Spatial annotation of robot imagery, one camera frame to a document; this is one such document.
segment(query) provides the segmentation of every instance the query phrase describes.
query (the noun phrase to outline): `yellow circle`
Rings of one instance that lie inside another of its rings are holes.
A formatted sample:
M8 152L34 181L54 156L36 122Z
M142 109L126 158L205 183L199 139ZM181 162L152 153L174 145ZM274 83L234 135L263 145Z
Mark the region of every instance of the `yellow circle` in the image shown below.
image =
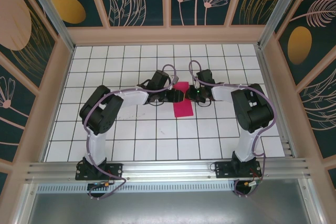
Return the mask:
M32 33L29 8L24 0L0 0L0 44L21 50Z
M78 24L85 20L84 7L78 0L51 0L59 16L65 22Z
M294 29L288 40L288 57L293 64L301 64L306 59L311 48L310 31L299 26Z

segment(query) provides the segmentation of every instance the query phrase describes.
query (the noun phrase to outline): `enclosure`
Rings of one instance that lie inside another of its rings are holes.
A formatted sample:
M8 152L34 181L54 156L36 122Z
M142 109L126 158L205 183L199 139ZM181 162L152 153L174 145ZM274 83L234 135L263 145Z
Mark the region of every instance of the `enclosure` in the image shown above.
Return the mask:
M0 0L0 222L334 223L335 6ZM172 103L154 102L119 111L104 151L127 182L90 200L92 181L75 180L87 141L80 109L98 86L131 88L166 64L195 85L192 60L216 83L259 84L274 104L276 125L256 146L266 156L258 191L237 197L236 178L212 170L241 137L232 103L193 101L176 117Z

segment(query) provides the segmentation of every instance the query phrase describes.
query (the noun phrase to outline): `white grid floor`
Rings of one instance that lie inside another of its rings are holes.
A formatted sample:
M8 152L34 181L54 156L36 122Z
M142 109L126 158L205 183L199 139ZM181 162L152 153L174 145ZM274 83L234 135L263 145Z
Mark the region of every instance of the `white grid floor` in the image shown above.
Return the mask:
M95 88L133 87L150 79L156 69L175 65L180 81L192 83L190 60L211 69L216 82L259 83L266 88L253 45L145 45L77 47L62 95L45 161L79 161L85 154L86 132L78 113ZM108 132L109 161L155 161L231 158L239 125L231 103L207 108L193 103L194 116L174 117L173 104L131 106L119 111ZM274 126L265 132L257 153L284 157Z

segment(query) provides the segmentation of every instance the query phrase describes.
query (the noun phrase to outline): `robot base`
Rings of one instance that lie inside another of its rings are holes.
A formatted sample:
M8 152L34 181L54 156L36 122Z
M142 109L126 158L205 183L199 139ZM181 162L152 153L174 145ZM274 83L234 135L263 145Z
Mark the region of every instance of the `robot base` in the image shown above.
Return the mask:
M111 175L118 177L122 175L122 164L107 164L105 159L98 167ZM109 180L109 176L98 171L85 157L82 164L76 165L76 169L75 180Z
M261 177L260 163L253 158L247 162L241 162L235 152L231 161L215 162L216 178L253 178L253 173Z

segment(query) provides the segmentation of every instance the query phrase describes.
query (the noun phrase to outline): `pink cloth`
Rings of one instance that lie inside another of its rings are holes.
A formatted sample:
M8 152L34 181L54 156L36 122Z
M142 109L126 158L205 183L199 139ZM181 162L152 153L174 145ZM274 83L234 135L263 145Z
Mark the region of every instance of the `pink cloth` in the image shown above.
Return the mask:
M181 90L185 94L189 88L189 83L186 81L178 82L176 85L174 85L174 88ZM188 99L184 99L182 102L173 103L173 107L176 118L194 115L191 101Z

